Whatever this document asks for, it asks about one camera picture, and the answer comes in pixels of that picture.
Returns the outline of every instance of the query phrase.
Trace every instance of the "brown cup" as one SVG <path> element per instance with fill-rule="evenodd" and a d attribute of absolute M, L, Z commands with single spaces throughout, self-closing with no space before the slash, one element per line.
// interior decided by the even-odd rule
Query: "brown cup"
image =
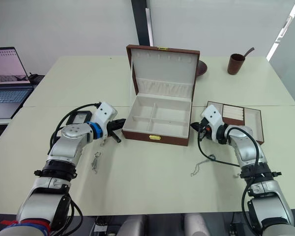
<path fill-rule="evenodd" d="M 230 75 L 235 75 L 241 68 L 242 64 L 245 61 L 245 57 L 241 54 L 232 54 L 230 61 L 228 62 L 227 72 Z"/>

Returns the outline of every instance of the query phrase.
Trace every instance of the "robotic arm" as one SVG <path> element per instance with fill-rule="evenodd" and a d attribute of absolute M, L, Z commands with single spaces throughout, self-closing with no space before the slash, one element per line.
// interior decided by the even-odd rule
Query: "robotic arm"
<path fill-rule="evenodd" d="M 117 111 L 108 103 L 96 105 L 98 110 L 93 122 L 71 124 L 61 130 L 45 167 L 34 172 L 39 177 L 19 208 L 17 221 L 3 229 L 0 236 L 47 236 L 64 229 L 69 207 L 73 209 L 75 205 L 69 189 L 71 180 L 77 176 L 76 166 L 83 147 L 96 139 L 104 142 L 108 136 L 120 142 L 113 131 L 122 128 L 125 119 L 113 120 Z"/>
<path fill-rule="evenodd" d="M 277 181 L 273 178 L 280 172 L 271 172 L 260 145 L 252 138 L 252 130 L 247 126 L 227 125 L 218 110 L 210 105 L 202 113 L 199 125 L 200 142 L 204 137 L 219 143 L 229 144 L 241 168 L 240 177 L 245 179 L 251 229 L 255 235 L 295 236 L 294 218 Z M 244 191 L 242 210 L 244 212 Z"/>

